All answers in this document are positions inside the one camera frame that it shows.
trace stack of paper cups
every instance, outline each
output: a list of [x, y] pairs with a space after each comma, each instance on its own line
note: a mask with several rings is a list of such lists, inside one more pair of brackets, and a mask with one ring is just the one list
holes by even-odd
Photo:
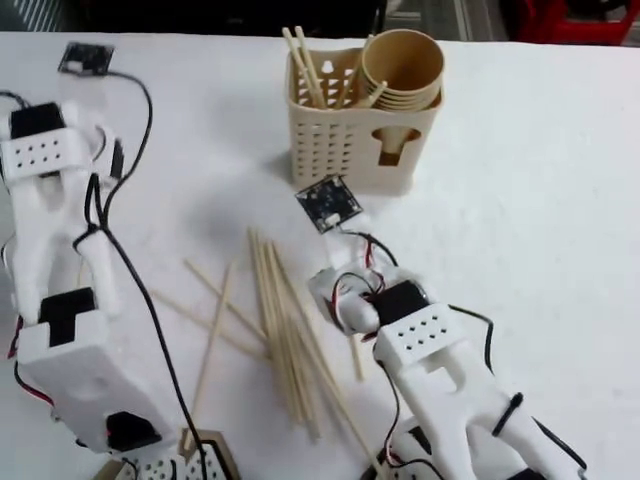
[[[376, 36], [362, 54], [366, 90], [372, 94], [387, 82], [375, 108], [417, 112], [429, 107], [442, 87], [444, 55], [434, 39], [415, 30], [389, 30]], [[382, 151], [399, 155], [410, 128], [387, 127], [381, 132]]]

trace table surface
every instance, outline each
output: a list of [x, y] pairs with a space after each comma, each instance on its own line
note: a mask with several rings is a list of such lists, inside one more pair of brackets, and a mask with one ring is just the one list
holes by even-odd
[[[113, 230], [150, 288], [211, 315], [215, 299], [182, 258], [195, 259], [221, 282], [237, 257], [232, 298], [255, 318], [248, 226], [281, 245], [298, 281], [326, 265], [323, 242], [288, 183], [282, 40], [0, 34], [0, 88], [32, 102], [74, 98], [101, 111], [129, 159], [147, 116], [140, 91], [115, 78], [60, 76], [69, 40], [114, 45], [112, 69], [138, 75], [153, 96], [143, 163], [112, 214]], [[319, 49], [360, 43], [310, 40]], [[448, 42], [442, 48], [447, 100], [413, 189], [400, 198], [362, 196], [361, 203], [401, 264], [426, 275], [445, 301], [495, 320], [499, 379], [525, 393], [530, 411], [589, 461], [593, 477], [636, 478], [640, 51]], [[0, 111], [9, 108], [2, 100]], [[7, 238], [12, 221], [1, 195]], [[131, 368], [169, 395], [149, 315], [118, 269], [128, 308], [113, 326], [115, 340], [129, 352]], [[6, 347], [12, 322], [3, 282], [0, 346]], [[204, 332], [159, 309], [191, 401]], [[232, 317], [225, 323], [252, 340]], [[472, 320], [465, 326], [480, 349], [482, 326]], [[384, 376], [367, 358], [367, 381], [358, 384], [346, 340], [329, 324], [318, 322], [317, 329], [354, 416], [371, 448], [379, 448], [394, 406]], [[317, 445], [291, 427], [265, 365], [224, 343], [213, 361], [197, 423], [224, 432], [244, 478], [353, 479], [364, 469], [353, 437], [326, 413]], [[105, 457], [76, 447], [45, 406], [14, 385], [11, 369], [0, 365], [3, 476], [90, 478]]]

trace white robotic arm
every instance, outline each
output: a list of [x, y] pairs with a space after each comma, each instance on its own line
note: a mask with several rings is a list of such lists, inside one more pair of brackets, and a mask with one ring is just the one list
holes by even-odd
[[[376, 270], [363, 263], [323, 270], [309, 287], [323, 315], [345, 334], [377, 338], [374, 357], [415, 416], [385, 445], [396, 478], [585, 478], [520, 406], [522, 396], [512, 399], [500, 389], [458, 312], [415, 274], [385, 262]], [[426, 462], [411, 462], [415, 458]]]
[[[0, 121], [0, 140], [16, 229], [14, 301], [24, 320], [18, 366], [51, 398], [55, 416], [79, 443], [95, 452], [139, 456], [175, 444], [168, 402], [125, 368], [110, 340], [110, 321], [122, 315], [111, 245], [100, 230], [82, 238], [87, 220], [96, 219], [93, 202], [85, 201], [90, 178], [106, 157], [101, 180], [117, 180], [119, 141], [75, 105], [54, 103], [11, 113]], [[51, 295], [53, 260], [71, 246], [89, 265], [94, 288]]]

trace ventilation hole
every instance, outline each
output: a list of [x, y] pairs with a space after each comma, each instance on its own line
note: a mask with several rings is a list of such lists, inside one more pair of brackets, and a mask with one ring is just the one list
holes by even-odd
[[333, 63], [331, 63], [329, 60], [325, 60], [325, 62], [322, 64], [322, 73], [333, 73]]

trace circuit board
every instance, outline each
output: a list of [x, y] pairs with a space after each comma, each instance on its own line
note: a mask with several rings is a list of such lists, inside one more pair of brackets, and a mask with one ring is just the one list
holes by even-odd
[[351, 190], [337, 175], [302, 190], [296, 198], [321, 234], [362, 212]]
[[71, 42], [67, 45], [58, 71], [87, 75], [104, 75], [109, 69], [113, 47]]

